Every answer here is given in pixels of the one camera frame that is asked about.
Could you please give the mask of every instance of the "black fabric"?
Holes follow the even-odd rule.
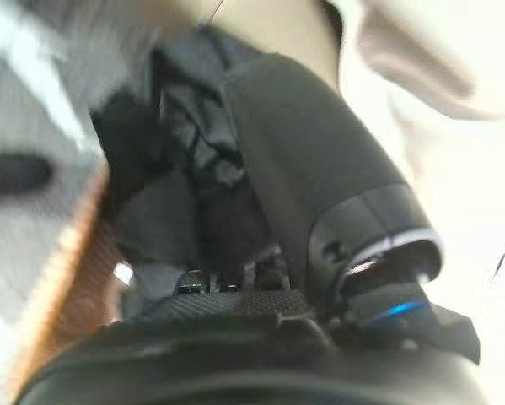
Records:
[[[221,86],[230,70],[258,55],[220,30],[201,27],[161,46],[151,57],[152,107],[170,123],[191,161],[227,186],[241,180],[244,171]]]
[[[144,94],[120,90],[92,113],[110,165],[107,211],[140,296],[126,297],[127,314],[168,295],[184,271],[236,284],[244,260],[273,242],[221,96],[227,74],[258,55],[193,30],[153,52]]]

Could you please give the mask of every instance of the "glowing blue light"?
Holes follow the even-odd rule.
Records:
[[[384,313],[384,316],[395,316],[403,314],[404,312],[415,310],[424,305],[424,302],[406,302],[405,304],[400,304],[392,307],[390,310]]]

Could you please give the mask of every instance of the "gray carpet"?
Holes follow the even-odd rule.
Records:
[[[142,26],[142,19],[132,9],[133,2],[19,3],[66,39],[67,58],[58,64],[62,82],[84,131],[96,139],[89,109],[98,106],[143,65],[157,30]],[[101,153],[78,151],[0,57],[2,152],[46,157],[54,176],[48,187],[35,194],[0,197],[0,403],[4,403],[2,383],[7,358],[13,351],[14,327],[59,234],[103,159]]]

